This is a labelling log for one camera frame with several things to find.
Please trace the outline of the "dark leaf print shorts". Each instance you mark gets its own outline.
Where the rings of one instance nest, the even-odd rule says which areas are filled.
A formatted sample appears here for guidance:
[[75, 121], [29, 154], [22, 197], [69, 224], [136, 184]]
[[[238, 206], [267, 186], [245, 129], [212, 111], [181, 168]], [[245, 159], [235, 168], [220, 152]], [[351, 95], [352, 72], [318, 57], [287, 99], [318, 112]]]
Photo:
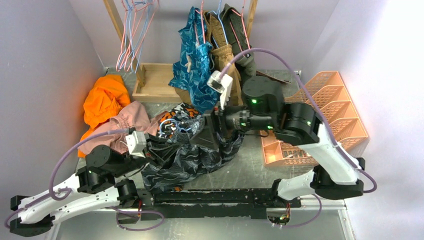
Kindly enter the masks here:
[[215, 172], [230, 162], [240, 150], [245, 135], [233, 131], [229, 137], [218, 137], [219, 150], [214, 151], [205, 147], [191, 144], [193, 137], [203, 126], [203, 116], [187, 121], [192, 127], [192, 133], [176, 132], [171, 138], [165, 139], [168, 144], [176, 144], [176, 152], [171, 167], [148, 165], [142, 171], [144, 188], [152, 193], [171, 191], [176, 187], [205, 174]]

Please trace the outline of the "light blue wire hanger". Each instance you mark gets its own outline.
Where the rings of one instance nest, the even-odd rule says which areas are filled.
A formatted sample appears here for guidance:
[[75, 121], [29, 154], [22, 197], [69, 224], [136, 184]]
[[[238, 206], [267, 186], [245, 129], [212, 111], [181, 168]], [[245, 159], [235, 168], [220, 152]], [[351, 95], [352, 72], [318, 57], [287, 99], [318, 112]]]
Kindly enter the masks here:
[[159, 138], [170, 139], [175, 133], [188, 133], [191, 129], [184, 122], [169, 118], [159, 124], [157, 136]]

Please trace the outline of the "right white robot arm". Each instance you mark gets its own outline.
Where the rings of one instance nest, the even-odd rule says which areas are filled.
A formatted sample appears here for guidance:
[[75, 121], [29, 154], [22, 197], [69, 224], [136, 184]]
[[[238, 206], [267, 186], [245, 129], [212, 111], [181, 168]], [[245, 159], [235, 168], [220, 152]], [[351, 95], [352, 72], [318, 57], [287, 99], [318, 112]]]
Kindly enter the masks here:
[[364, 194], [364, 182], [358, 176], [364, 159], [354, 158], [332, 143], [324, 117], [311, 105], [286, 103], [283, 84], [265, 76], [247, 80], [241, 96], [243, 105], [215, 106], [206, 111], [205, 124], [190, 143], [216, 151], [219, 138], [228, 131], [272, 131], [277, 140], [308, 153], [317, 166], [303, 175], [276, 180], [269, 197], [275, 207], [304, 195], [343, 200]]

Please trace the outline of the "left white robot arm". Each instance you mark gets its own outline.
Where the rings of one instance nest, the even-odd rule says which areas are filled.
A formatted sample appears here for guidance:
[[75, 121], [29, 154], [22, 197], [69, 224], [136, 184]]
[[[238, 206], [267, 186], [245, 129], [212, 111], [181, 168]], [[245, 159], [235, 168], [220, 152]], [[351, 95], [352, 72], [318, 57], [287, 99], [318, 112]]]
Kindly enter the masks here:
[[137, 156], [98, 145], [85, 157], [86, 165], [63, 182], [35, 196], [12, 197], [13, 213], [4, 225], [12, 234], [34, 237], [93, 210], [132, 208], [139, 200], [136, 184], [128, 178], [117, 179], [148, 165], [164, 167], [179, 147], [178, 143], [148, 141]]

